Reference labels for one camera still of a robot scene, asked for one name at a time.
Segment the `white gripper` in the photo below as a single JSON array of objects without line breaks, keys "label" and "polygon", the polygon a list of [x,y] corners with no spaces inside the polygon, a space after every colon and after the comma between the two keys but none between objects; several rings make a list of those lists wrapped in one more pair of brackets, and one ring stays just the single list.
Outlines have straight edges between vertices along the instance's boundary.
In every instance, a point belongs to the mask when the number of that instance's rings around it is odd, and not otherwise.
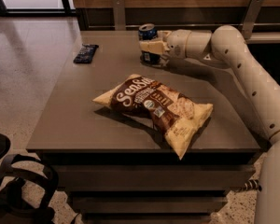
[{"label": "white gripper", "polygon": [[158,38],[161,40],[152,41],[144,40],[140,41],[140,49],[145,52],[162,55],[166,52],[170,57],[185,59],[187,51],[187,42],[189,35],[191,34],[190,30],[159,30],[157,32]]}]

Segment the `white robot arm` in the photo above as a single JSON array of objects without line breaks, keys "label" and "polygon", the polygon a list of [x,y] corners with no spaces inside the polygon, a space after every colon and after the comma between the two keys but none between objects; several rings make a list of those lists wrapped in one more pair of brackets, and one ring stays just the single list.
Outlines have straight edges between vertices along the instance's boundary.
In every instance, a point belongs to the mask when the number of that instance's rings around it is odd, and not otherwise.
[{"label": "white robot arm", "polygon": [[210,31],[158,31],[139,42],[142,51],[229,66],[261,121],[272,147],[263,161],[255,224],[280,224],[280,86],[253,57],[242,34],[224,25]]}]

